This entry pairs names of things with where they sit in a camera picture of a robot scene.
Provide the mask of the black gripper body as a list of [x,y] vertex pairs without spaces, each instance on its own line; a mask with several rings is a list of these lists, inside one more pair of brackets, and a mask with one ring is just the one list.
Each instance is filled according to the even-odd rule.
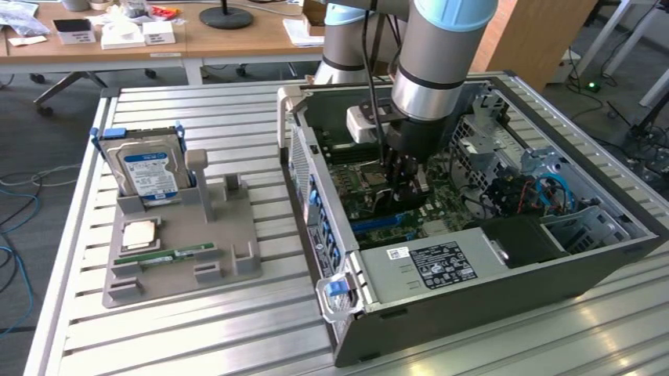
[[392,151],[424,163],[439,149],[443,134],[444,120],[418,121],[407,118],[390,123],[384,143]]

